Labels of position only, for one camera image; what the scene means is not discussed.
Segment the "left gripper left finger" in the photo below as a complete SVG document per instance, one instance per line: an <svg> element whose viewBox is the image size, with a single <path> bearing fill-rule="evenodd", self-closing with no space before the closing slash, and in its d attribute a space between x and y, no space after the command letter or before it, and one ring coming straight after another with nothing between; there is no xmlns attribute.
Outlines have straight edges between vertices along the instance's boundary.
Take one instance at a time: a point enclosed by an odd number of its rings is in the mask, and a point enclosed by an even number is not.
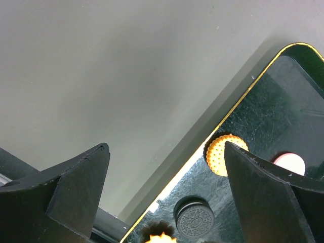
<svg viewBox="0 0 324 243"><path fill-rule="evenodd" d="M86 242L109 160L108 144L100 143L1 186L1 242Z"/></svg>

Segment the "orange round cookie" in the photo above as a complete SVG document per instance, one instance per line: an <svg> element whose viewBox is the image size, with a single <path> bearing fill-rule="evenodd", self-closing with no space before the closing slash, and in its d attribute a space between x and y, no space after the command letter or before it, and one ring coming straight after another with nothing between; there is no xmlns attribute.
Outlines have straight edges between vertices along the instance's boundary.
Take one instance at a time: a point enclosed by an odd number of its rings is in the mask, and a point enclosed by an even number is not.
<svg viewBox="0 0 324 243"><path fill-rule="evenodd" d="M224 157L225 142L227 141L234 143L246 151L249 150L247 143L242 138L233 134L222 135L213 140L207 148L206 161L211 171L221 177L228 176Z"/></svg>

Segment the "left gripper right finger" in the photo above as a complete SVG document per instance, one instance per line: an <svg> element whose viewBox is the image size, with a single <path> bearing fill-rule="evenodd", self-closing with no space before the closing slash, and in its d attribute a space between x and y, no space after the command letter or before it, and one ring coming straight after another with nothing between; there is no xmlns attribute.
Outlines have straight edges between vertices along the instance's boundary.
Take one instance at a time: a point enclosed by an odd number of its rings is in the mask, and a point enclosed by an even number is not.
<svg viewBox="0 0 324 243"><path fill-rule="evenodd" d="M224 158L245 242L323 242L323 182L226 142Z"/></svg>

